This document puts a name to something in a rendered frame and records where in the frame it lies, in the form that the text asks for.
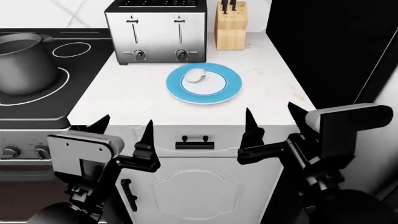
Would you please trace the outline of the wooden knife block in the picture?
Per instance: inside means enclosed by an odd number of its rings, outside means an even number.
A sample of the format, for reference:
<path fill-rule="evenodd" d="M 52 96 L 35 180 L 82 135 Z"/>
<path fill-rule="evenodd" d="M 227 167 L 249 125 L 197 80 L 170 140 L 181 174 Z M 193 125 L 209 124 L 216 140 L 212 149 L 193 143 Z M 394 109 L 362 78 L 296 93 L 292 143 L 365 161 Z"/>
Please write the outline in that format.
<path fill-rule="evenodd" d="M 232 11 L 228 4 L 227 14 L 223 14 L 221 8 L 221 1 L 218 1 L 214 28 L 216 49 L 244 50 L 248 24 L 246 2 L 237 1 L 236 11 Z"/>

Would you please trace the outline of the black cooktop stove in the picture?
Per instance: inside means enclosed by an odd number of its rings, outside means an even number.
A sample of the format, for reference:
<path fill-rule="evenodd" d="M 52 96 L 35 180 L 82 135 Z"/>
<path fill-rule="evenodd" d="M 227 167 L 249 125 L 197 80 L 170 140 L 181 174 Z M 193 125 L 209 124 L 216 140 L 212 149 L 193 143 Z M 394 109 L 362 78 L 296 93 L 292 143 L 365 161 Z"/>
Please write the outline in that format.
<path fill-rule="evenodd" d="M 16 33 L 53 37 L 45 48 L 52 54 L 60 78 L 34 95 L 0 93 L 0 181 L 52 180 L 51 159 L 39 159 L 34 147 L 47 146 L 47 136 L 73 126 L 67 116 L 114 49 L 107 29 L 0 29 L 0 37 Z M 1 158 L 6 146 L 18 147 L 20 156 Z"/>

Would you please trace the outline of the blue rimmed white plate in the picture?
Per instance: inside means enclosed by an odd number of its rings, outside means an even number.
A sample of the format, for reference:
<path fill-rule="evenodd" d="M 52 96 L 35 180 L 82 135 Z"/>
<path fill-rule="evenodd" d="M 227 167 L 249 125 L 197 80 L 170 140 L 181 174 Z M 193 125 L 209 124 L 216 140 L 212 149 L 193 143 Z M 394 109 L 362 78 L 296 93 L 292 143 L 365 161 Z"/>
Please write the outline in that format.
<path fill-rule="evenodd" d="M 183 83 L 189 83 L 185 75 L 194 68 L 200 68 L 206 72 L 213 72 L 224 80 L 224 87 L 209 95 L 193 93 Z M 216 63 L 190 63 L 173 70 L 166 79 L 166 87 L 171 95 L 183 102 L 209 105 L 228 101 L 234 98 L 243 85 L 242 78 L 232 69 Z"/>

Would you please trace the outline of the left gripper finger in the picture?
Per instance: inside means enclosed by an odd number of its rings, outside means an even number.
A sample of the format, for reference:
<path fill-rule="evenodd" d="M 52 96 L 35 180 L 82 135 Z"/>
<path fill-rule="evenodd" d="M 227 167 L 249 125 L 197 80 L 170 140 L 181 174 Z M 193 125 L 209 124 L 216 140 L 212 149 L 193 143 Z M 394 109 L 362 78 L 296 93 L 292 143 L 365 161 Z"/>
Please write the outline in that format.
<path fill-rule="evenodd" d="M 141 140 L 135 143 L 133 157 L 142 160 L 155 160 L 153 121 L 150 120 L 144 130 Z"/>
<path fill-rule="evenodd" d="M 102 117 L 100 120 L 97 122 L 91 124 L 90 126 L 85 126 L 85 125 L 73 125 L 71 126 L 71 130 L 74 131 L 81 131 L 81 132 L 88 132 L 88 133 L 95 133 L 95 134 L 104 134 L 106 131 L 106 128 L 108 127 L 109 121 L 111 117 L 109 115 L 106 115 Z"/>

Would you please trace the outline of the black refrigerator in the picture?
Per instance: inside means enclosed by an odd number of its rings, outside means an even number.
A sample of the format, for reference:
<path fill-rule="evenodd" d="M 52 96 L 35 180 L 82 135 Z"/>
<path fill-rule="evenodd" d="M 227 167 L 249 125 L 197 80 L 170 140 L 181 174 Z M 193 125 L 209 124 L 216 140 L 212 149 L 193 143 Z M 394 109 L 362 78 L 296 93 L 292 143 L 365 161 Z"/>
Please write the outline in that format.
<path fill-rule="evenodd" d="M 398 0 L 272 0 L 266 33 L 318 109 L 375 102 L 398 67 Z"/>

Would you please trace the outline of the white kitchen cabinet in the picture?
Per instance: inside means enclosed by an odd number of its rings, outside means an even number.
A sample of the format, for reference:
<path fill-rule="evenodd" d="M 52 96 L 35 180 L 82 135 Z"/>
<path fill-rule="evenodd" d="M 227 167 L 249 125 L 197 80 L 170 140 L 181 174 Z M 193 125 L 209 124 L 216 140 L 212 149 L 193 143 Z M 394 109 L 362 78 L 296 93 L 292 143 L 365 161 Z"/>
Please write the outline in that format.
<path fill-rule="evenodd" d="M 237 162 L 242 125 L 155 125 L 161 167 L 155 173 L 124 169 L 137 197 L 133 224 L 261 224 L 279 208 L 275 188 L 282 173 L 276 158 L 242 166 Z M 182 136 L 209 136 L 213 150 L 176 150 Z"/>

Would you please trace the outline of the grey stove knob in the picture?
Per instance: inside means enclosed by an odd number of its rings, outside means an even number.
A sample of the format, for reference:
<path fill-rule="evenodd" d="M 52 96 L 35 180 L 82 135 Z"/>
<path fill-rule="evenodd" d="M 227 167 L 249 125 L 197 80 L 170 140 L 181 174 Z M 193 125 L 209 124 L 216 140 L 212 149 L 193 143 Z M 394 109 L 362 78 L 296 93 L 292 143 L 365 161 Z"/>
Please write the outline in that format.
<path fill-rule="evenodd" d="M 46 145 L 36 145 L 34 147 L 34 153 L 41 160 L 50 159 L 49 147 Z"/>
<path fill-rule="evenodd" d="M 6 146 L 2 149 L 1 158 L 3 159 L 13 159 L 20 156 L 21 150 L 15 146 Z"/>

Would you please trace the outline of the silver four-slot toaster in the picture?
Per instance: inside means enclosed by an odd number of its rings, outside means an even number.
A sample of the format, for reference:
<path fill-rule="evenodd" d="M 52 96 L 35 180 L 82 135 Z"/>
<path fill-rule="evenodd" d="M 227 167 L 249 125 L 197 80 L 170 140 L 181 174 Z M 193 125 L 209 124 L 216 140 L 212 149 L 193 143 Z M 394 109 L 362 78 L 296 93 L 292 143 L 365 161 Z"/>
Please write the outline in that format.
<path fill-rule="evenodd" d="M 120 65 L 203 63 L 206 0 L 114 0 L 104 11 Z"/>

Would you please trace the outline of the grey metal pot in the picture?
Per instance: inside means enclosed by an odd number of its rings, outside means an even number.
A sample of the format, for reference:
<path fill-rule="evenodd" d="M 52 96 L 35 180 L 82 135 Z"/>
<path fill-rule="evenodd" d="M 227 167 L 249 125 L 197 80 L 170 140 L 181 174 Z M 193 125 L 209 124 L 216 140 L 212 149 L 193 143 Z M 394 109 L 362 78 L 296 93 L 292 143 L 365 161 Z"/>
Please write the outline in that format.
<path fill-rule="evenodd" d="M 58 68 L 45 48 L 49 35 L 16 33 L 0 37 L 0 92 L 31 95 L 58 80 Z"/>

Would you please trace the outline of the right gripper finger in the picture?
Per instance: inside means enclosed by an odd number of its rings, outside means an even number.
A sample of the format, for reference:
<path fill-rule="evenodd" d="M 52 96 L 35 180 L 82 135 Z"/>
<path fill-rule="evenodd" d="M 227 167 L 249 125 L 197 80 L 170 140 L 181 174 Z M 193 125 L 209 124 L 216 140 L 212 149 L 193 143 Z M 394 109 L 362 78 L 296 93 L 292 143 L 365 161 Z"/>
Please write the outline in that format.
<path fill-rule="evenodd" d="M 303 108 L 300 108 L 296 104 L 293 104 L 292 102 L 288 103 L 288 109 L 290 111 L 290 115 L 293 117 L 295 124 L 297 125 L 298 129 L 300 130 L 300 133 L 305 137 L 305 139 L 310 139 L 310 140 L 317 140 L 318 139 L 318 133 L 314 131 L 307 123 L 305 120 L 305 117 L 308 113 L 308 111 L 304 110 Z"/>
<path fill-rule="evenodd" d="M 246 108 L 245 119 L 245 132 L 242 136 L 240 148 L 244 149 L 264 145 L 263 137 L 265 130 L 257 125 L 249 108 Z"/>

